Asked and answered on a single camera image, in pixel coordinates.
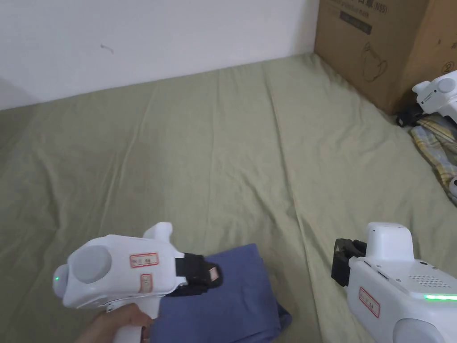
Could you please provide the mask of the person's left hand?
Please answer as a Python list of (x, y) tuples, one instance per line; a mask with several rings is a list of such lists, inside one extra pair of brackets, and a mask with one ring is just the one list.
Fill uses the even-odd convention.
[(81, 335), (76, 343), (112, 343), (117, 331), (125, 326), (141, 328), (139, 343), (147, 343), (150, 327), (154, 320), (142, 312), (137, 304), (127, 304), (109, 313), (100, 312)]

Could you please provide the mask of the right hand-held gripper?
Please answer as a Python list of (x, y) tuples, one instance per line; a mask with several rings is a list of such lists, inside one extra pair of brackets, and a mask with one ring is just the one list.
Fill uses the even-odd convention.
[(331, 277), (377, 343), (454, 343), (457, 280), (414, 256), (398, 223), (371, 222), (367, 242), (335, 241)]

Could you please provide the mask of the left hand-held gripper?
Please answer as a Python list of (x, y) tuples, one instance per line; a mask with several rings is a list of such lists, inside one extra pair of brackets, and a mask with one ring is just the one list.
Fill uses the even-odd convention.
[(165, 296), (199, 296), (220, 287), (220, 266), (177, 251), (172, 231), (171, 223), (160, 222), (140, 238), (110, 234), (87, 242), (55, 270), (54, 293), (67, 308), (109, 313), (136, 304), (155, 319)]

